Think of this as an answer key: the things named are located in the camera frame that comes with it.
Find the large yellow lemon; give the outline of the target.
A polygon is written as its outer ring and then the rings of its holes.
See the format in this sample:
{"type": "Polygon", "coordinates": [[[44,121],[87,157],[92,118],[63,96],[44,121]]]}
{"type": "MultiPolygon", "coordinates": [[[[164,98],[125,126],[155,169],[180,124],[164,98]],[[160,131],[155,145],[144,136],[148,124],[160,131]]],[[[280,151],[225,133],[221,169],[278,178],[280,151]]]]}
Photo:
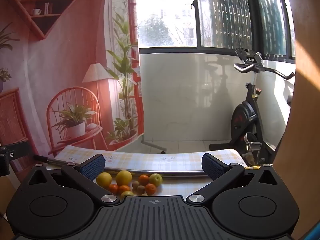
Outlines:
{"type": "Polygon", "coordinates": [[[116,175],[116,183],[118,186],[129,186],[132,180],[132,174],[127,170],[122,170],[116,175]]]}
{"type": "Polygon", "coordinates": [[[108,189],[109,185],[112,183],[112,176],[107,172],[101,172],[97,178],[96,183],[105,189],[108,189]]]}

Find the orange mandarin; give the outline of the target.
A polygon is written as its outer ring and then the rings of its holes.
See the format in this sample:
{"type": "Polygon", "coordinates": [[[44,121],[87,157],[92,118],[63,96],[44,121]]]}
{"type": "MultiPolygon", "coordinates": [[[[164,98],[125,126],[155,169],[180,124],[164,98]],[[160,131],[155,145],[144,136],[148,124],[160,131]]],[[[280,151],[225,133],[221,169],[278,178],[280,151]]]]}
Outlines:
{"type": "Polygon", "coordinates": [[[121,185],[118,187],[118,194],[121,195],[126,191],[131,191],[131,188],[128,185],[121,185]]]}
{"type": "Polygon", "coordinates": [[[117,195],[119,191],[119,186],[117,184],[110,184],[108,186],[108,191],[110,191],[112,194],[117,195]]]}
{"type": "Polygon", "coordinates": [[[155,194],[157,191],[157,187],[152,184],[152,183],[148,183],[146,186],[145,186],[145,192],[148,196],[151,196],[153,194],[155,194]]]}
{"type": "Polygon", "coordinates": [[[139,176],[138,182],[140,185],[147,185],[149,183],[149,176],[147,176],[146,174],[139,176]]]}

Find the green apple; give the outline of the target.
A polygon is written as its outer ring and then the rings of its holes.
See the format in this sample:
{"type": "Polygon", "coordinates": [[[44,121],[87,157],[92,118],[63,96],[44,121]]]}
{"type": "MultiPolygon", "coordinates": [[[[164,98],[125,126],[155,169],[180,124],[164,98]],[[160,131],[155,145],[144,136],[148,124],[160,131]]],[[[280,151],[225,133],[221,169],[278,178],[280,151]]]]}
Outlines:
{"type": "Polygon", "coordinates": [[[163,178],[160,174],[154,173],[149,176],[149,183],[155,185],[155,187],[159,187],[163,183],[163,178]]]}

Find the yellow-green pear fruit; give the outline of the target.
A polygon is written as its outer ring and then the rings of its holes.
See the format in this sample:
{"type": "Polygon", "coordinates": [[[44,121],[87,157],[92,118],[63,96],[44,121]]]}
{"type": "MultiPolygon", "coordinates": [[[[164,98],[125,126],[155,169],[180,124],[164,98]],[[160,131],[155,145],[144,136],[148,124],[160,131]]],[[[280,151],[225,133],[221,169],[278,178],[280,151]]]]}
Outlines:
{"type": "Polygon", "coordinates": [[[125,191],[120,195],[121,199],[124,199],[126,196],[135,196],[136,194],[132,191],[125,191]]]}

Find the long metal pole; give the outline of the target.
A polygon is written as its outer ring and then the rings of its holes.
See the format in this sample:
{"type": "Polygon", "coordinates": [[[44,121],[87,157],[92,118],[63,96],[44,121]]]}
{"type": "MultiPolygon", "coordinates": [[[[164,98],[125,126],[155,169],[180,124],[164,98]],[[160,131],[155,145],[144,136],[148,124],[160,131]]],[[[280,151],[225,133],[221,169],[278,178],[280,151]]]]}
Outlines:
{"type": "Polygon", "coordinates": [[[97,154],[88,160],[84,161],[83,163],[76,164],[72,162],[67,162],[67,161],[61,161],[61,160],[56,160],[40,155],[33,155],[33,159],[35,161],[39,161],[42,163],[47,163],[47,164],[52,164],[56,166],[71,166],[72,168],[75,168],[78,170],[81,174],[85,175],[86,171],[91,171],[94,172],[95,174],[98,174],[98,171],[106,171],[110,172],[112,174],[116,174],[121,170],[127,170],[129,171],[133,177],[138,177],[143,174],[153,174],[153,173],[159,173],[162,177],[164,178],[187,178],[187,177],[207,177],[207,174],[203,170],[196,170],[196,171],[151,171],[151,170],[146,170],[146,171],[141,171],[141,170],[133,170],[129,168],[111,168],[111,167],[104,167],[102,168],[102,161],[103,156],[101,154],[97,154]]]}

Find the checkered floral tablecloth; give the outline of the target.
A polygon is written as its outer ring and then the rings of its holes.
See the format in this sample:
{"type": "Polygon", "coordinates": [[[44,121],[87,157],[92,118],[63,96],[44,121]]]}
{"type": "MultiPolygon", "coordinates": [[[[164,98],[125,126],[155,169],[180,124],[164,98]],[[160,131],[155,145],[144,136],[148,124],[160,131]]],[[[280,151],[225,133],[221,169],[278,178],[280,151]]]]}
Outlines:
{"type": "Polygon", "coordinates": [[[191,175],[193,171],[201,171],[201,159],[204,152],[194,153],[125,153],[113,151],[92,150],[75,146],[67,146],[55,159],[81,163],[90,157],[102,154],[105,157],[105,167],[116,170],[142,171],[144,174],[185,171],[185,178],[163,178],[163,183],[157,191],[158,195],[182,195],[184,198],[211,182],[209,177],[197,178],[191,175]]]}

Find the black exercise bike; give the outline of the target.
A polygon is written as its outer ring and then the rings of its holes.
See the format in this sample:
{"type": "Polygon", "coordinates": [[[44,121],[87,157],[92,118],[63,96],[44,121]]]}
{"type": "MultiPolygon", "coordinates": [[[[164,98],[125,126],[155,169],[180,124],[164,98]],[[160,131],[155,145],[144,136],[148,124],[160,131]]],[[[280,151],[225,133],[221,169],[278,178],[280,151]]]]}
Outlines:
{"type": "Polygon", "coordinates": [[[284,80],[290,80],[295,77],[295,73],[284,75],[276,69],[265,67],[259,52],[246,48],[236,48],[235,52],[243,63],[235,63],[234,68],[241,74],[252,72],[253,81],[245,84],[246,98],[233,111],[230,142],[210,144],[209,149],[217,151],[232,148],[240,153],[243,159],[250,154],[253,155],[254,165],[271,164],[277,152],[264,140],[263,123],[258,107],[258,97],[262,90],[255,85],[257,75],[261,72],[271,72],[284,80]]]}

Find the backdrop metal stand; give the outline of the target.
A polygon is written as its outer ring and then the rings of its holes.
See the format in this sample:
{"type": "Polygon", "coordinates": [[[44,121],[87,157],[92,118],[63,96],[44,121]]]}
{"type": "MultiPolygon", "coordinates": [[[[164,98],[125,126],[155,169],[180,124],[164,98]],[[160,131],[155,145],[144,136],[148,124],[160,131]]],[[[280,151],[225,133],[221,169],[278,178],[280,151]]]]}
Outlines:
{"type": "Polygon", "coordinates": [[[158,145],[155,145],[155,144],[153,144],[153,143],[150,143],[150,142],[145,141],[144,134],[141,136],[141,143],[142,143],[143,145],[150,146],[151,148],[155,148],[155,149],[157,149],[157,150],[160,150],[161,153],[166,153],[166,151],[167,151],[167,149],[164,148],[164,147],[161,147],[161,146],[158,146],[158,145]]]}

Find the wooden cabinet panel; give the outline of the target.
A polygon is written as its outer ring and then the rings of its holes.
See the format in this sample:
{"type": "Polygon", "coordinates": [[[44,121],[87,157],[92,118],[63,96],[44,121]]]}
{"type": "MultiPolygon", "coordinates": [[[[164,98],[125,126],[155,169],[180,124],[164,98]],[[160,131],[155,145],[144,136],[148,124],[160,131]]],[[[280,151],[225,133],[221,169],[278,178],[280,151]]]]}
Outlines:
{"type": "Polygon", "coordinates": [[[319,0],[290,0],[296,78],[287,127],[273,166],[296,200],[301,239],[319,222],[319,0]]]}

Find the printed room backdrop banner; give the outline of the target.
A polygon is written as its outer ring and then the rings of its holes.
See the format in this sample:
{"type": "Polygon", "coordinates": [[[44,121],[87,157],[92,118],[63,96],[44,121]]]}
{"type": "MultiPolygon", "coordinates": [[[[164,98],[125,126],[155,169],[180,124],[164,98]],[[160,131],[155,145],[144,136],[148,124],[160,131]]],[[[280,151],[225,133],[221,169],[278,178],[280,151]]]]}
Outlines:
{"type": "Polygon", "coordinates": [[[1,85],[40,155],[144,133],[136,0],[1,0],[1,85]]]}

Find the window with green grille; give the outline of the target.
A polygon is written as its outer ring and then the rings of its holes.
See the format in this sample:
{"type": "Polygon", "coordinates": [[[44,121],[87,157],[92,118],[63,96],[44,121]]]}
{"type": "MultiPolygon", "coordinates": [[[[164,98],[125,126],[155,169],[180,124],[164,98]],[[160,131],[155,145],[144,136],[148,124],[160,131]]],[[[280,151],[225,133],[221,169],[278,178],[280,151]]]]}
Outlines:
{"type": "Polygon", "coordinates": [[[137,0],[142,54],[235,55],[258,51],[271,61],[295,61],[289,0],[137,0]]]}

